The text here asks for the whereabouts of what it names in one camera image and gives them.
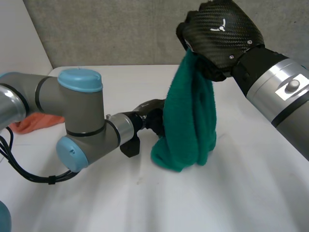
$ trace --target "green towel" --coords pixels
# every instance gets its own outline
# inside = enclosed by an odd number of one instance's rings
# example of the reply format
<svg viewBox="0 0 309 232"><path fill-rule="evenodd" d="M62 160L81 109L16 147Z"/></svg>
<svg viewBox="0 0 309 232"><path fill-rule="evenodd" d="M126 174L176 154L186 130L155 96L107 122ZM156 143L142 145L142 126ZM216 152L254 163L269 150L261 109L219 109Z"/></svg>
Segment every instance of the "green towel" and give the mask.
<svg viewBox="0 0 309 232"><path fill-rule="evenodd" d="M204 165L216 145L216 108L212 82L196 70L189 49L170 86L163 109L165 137L151 151L157 165L180 172Z"/></svg>

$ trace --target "orange cloth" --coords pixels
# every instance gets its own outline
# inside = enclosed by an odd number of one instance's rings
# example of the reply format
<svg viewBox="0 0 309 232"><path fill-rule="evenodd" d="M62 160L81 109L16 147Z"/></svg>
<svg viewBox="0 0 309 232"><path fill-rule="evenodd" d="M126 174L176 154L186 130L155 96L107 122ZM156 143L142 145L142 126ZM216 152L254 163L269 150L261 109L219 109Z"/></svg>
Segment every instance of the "orange cloth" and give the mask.
<svg viewBox="0 0 309 232"><path fill-rule="evenodd" d="M10 125L10 128L16 133L26 134L41 128L51 127L53 125L63 122L64 118L60 116L33 113L21 122L12 123Z"/></svg>

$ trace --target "black cable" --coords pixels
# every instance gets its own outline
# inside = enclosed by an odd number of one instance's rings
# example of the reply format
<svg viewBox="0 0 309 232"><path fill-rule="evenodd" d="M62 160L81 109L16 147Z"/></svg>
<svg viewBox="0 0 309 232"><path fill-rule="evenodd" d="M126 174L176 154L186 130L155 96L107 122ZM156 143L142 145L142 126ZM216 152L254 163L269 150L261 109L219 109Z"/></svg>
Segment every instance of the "black cable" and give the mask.
<svg viewBox="0 0 309 232"><path fill-rule="evenodd" d="M71 171L67 171L61 175L58 176L49 176L49 177L41 177L34 174L31 174L27 172L25 169L23 169L18 162L16 161L14 155L12 154L12 147L13 147L13 140L14 140L14 134L12 130L7 127L6 128L10 133L10 142L9 144L6 142L6 140L0 136L0 153L8 160L9 164L25 179L31 182L35 183L48 183L49 185L53 185L57 182L63 182L66 180L70 180L71 178L75 177L78 173L73 173Z"/></svg>

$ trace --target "white tabletop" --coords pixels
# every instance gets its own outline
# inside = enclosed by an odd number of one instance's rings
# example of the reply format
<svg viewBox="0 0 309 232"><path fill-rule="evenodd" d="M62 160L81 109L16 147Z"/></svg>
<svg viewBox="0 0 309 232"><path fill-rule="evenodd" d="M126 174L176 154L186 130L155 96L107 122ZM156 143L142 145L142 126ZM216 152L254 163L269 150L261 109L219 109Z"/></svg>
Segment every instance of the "white tabletop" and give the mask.
<svg viewBox="0 0 309 232"><path fill-rule="evenodd" d="M93 66L106 114L165 98L174 65ZM65 68L57 68L57 76ZM151 162L157 136L139 133L140 155L119 149L70 181L49 186L0 163L0 200L14 232L309 231L309 162L245 99L233 79L214 84L217 146L205 166L175 173ZM38 175L65 171L55 145L64 125L17 135L13 153Z"/></svg>

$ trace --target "light blue joint cap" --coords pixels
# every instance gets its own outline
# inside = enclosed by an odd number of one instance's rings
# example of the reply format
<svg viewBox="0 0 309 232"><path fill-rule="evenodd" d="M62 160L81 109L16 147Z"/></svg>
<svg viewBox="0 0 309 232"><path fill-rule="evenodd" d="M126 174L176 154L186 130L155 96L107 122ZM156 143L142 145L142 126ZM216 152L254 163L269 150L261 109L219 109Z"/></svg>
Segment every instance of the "light blue joint cap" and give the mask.
<svg viewBox="0 0 309 232"><path fill-rule="evenodd" d="M58 82L65 88L94 93L103 89L100 73L90 69L67 69L60 73Z"/></svg>
<svg viewBox="0 0 309 232"><path fill-rule="evenodd" d="M58 141L56 151L61 162L74 173L89 165L84 152L68 137L64 136Z"/></svg>
<svg viewBox="0 0 309 232"><path fill-rule="evenodd" d="M11 232L12 220L8 208L0 202L0 231Z"/></svg>
<svg viewBox="0 0 309 232"><path fill-rule="evenodd" d="M18 73L18 72L4 72L4 73L0 73L0 78L3 77L6 74L9 74L9 73Z"/></svg>

